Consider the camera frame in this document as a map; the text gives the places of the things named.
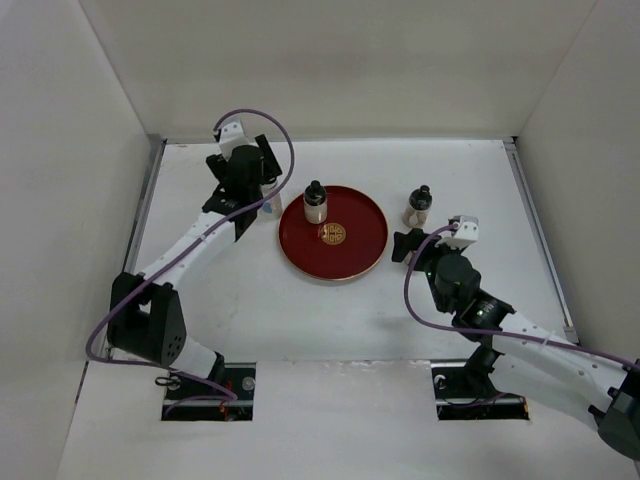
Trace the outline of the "white-filled bottle black cap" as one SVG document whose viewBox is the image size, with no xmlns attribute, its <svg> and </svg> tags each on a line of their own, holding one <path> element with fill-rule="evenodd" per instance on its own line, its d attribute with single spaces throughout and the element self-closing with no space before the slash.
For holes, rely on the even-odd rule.
<svg viewBox="0 0 640 480">
<path fill-rule="evenodd" d="M 312 180 L 303 192 L 303 208 L 306 220 L 314 225 L 322 224 L 327 218 L 327 191 L 318 181 Z"/>
</svg>

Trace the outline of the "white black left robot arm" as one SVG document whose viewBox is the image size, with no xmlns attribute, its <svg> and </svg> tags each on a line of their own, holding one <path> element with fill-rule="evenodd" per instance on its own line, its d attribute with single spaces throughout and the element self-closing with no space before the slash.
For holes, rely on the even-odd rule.
<svg viewBox="0 0 640 480">
<path fill-rule="evenodd" d="M 107 325 L 109 344 L 123 352 L 190 378 L 206 399 L 224 387 L 224 357 L 188 332 L 179 285 L 208 266 L 243 236 L 257 218 L 267 186 L 282 169 L 265 135 L 250 143 L 242 134 L 219 134 L 220 152 L 205 163 L 218 185 L 188 231 L 161 257 L 137 274 L 122 273 L 112 284 Z"/>
</svg>

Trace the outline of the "blue-label jar silver lid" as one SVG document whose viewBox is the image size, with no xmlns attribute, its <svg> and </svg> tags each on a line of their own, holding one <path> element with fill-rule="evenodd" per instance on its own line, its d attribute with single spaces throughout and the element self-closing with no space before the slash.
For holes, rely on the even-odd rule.
<svg viewBox="0 0 640 480">
<path fill-rule="evenodd" d="M 277 179 L 273 179 L 270 183 L 263 184 L 261 186 L 261 193 L 264 198 L 269 196 L 274 190 L 276 190 L 279 186 L 279 182 Z M 260 215 L 267 220 L 278 220 L 283 212 L 281 195 L 273 195 L 268 200 L 266 200 L 261 208 Z"/>
</svg>

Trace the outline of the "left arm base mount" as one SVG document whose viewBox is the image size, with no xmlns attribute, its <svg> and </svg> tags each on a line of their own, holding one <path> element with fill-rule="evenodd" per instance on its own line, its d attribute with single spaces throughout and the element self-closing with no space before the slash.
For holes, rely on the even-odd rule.
<svg viewBox="0 0 640 480">
<path fill-rule="evenodd" d="M 253 420 L 257 365 L 228 363 L 221 385 L 224 392 L 177 373 L 157 377 L 155 385 L 164 389 L 161 420 L 169 422 L 247 422 Z"/>
</svg>

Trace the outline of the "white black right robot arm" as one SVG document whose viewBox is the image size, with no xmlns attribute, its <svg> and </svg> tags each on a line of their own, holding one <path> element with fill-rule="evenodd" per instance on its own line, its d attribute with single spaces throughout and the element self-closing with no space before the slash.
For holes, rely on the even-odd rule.
<svg viewBox="0 0 640 480">
<path fill-rule="evenodd" d="M 426 277 L 447 326 L 409 314 L 421 325 L 462 335 L 477 344 L 465 364 L 464 384 L 483 396 L 493 389 L 533 399 L 570 416 L 611 449 L 639 458 L 639 364 L 588 349 L 529 321 L 481 287 L 481 274 L 464 252 L 476 241 L 470 226 L 454 221 L 430 234 L 393 235 L 392 260 L 407 261 Z"/>
</svg>

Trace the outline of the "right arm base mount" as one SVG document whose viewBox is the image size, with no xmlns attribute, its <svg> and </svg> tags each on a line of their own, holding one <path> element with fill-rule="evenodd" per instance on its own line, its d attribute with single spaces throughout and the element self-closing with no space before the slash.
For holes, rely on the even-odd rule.
<svg viewBox="0 0 640 480">
<path fill-rule="evenodd" d="M 441 421 L 528 421 L 524 397 L 498 392 L 487 379 L 472 380 L 464 361 L 430 365 L 436 415 Z"/>
</svg>

